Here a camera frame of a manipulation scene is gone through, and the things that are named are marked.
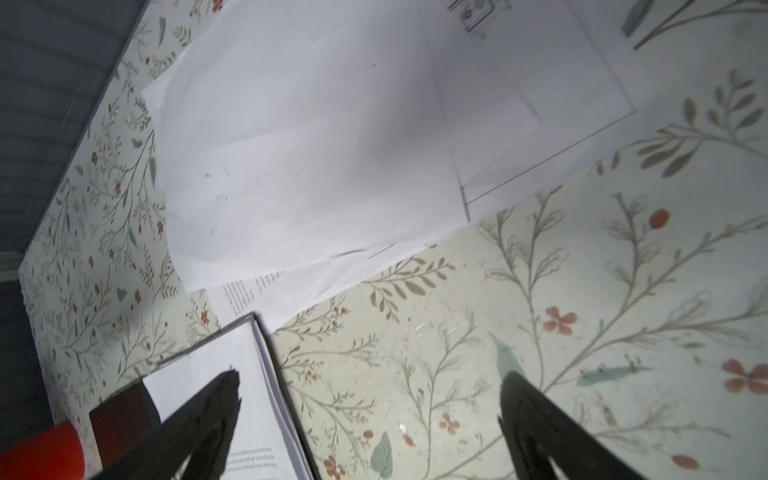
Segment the printed paper sheet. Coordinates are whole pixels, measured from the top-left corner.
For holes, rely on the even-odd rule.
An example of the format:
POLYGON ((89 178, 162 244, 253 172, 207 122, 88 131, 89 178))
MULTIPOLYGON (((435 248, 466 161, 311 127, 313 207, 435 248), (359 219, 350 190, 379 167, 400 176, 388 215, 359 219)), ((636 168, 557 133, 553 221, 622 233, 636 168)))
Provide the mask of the printed paper sheet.
POLYGON ((272 333, 310 307, 354 286, 434 244, 422 239, 363 252, 299 269, 226 283, 206 291, 221 326, 256 313, 272 333))
POLYGON ((315 479, 316 468, 255 314, 143 379, 161 420, 221 373, 239 376, 239 413, 224 479, 315 479))

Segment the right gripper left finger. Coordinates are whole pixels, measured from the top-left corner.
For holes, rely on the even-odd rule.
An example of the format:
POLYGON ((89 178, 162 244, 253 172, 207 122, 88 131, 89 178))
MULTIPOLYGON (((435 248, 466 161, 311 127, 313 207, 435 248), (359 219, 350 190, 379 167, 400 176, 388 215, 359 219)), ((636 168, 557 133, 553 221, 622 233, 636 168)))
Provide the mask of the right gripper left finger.
POLYGON ((240 411, 239 374, 225 371, 165 420, 137 381, 89 418, 103 470, 97 479, 219 479, 240 411))

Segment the paper sheet with technical drawing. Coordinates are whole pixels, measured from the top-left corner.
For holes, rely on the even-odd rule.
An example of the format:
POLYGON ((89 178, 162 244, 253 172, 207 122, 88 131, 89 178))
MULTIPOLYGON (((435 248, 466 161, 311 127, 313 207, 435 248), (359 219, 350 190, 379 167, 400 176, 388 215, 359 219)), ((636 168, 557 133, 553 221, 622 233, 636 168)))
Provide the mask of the paper sheet with technical drawing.
POLYGON ((654 88, 601 1, 444 1, 512 81, 539 123, 493 160, 465 164, 469 219, 483 218, 582 169, 600 134, 654 88))

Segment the white paper sheet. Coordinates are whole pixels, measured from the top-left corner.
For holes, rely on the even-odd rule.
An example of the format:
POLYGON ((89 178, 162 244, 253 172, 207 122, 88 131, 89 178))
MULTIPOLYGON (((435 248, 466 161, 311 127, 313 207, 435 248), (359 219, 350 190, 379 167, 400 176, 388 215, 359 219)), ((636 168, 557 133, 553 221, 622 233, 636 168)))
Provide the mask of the white paper sheet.
POLYGON ((231 1, 142 95, 188 291, 460 227, 538 124, 439 1, 231 1))

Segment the orange black file folder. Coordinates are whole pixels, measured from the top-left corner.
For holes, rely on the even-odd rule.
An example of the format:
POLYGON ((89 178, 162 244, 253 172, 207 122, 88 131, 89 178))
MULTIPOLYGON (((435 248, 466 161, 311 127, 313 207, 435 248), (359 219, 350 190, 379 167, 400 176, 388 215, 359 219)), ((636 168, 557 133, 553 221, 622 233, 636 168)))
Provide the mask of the orange black file folder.
POLYGON ((90 413, 101 479, 317 479, 262 321, 247 314, 90 413))

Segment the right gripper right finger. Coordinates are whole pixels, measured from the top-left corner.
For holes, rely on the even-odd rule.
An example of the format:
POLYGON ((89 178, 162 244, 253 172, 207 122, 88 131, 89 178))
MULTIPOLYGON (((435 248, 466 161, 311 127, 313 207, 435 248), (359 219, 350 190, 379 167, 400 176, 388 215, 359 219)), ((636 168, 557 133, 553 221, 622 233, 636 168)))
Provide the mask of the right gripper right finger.
POLYGON ((517 372, 500 391, 500 429, 519 479, 640 479, 517 372))

